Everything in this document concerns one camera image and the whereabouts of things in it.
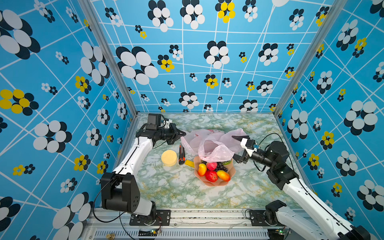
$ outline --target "mango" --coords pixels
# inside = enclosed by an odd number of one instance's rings
[[[216,173],[218,177],[223,181],[229,182],[231,180],[231,177],[229,176],[229,174],[223,170],[219,170]]]
[[[207,165],[205,165],[204,163],[200,163],[199,164],[199,170],[197,171],[197,173],[199,174],[199,176],[204,176],[205,173],[207,172]]]

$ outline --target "plastic bag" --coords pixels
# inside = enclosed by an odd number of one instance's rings
[[[229,161],[235,153],[242,150],[240,142],[232,136],[245,136],[242,128],[227,133],[219,130],[199,129],[187,132],[181,137],[181,143],[186,152],[198,155],[206,162]]]

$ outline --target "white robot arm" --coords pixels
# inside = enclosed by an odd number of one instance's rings
[[[292,197],[317,223],[318,226],[295,214],[285,203],[276,200],[266,208],[266,221],[270,225],[278,222],[291,228],[306,240],[369,240],[370,235],[362,226],[354,227],[330,209],[299,176],[285,163],[289,156],[284,143],[273,141],[265,150],[254,148],[255,141],[248,136],[233,136],[245,149],[242,156],[234,155],[238,163],[251,159],[269,169],[268,178],[272,183]]]

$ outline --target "blue wallpaper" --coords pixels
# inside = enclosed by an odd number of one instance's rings
[[[137,110],[271,112],[333,0],[93,0]]]
[[[278,114],[310,187],[377,239],[384,234],[382,4],[347,2]]]
[[[77,239],[132,116],[77,1],[2,1],[0,46],[0,239]]]

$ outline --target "marble tabletop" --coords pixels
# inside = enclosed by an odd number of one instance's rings
[[[276,132],[283,137],[273,114],[163,114],[171,119],[182,131],[196,129],[216,129],[229,132],[243,128],[257,143],[269,133]],[[141,114],[139,128],[146,123],[147,114]],[[264,148],[274,140],[280,140],[275,134],[268,136],[261,144]],[[179,154],[178,140],[174,145],[163,144],[153,149],[144,160],[136,181],[141,196],[152,200],[158,208],[265,208],[274,201],[281,200],[291,208],[301,208],[291,197],[272,184],[266,171],[259,172],[252,161],[247,164],[234,162],[236,174],[226,186],[208,187],[194,174],[194,169],[176,163],[165,167],[161,154],[172,149]],[[188,160],[194,156],[186,154]],[[293,161],[295,171],[299,173]]]

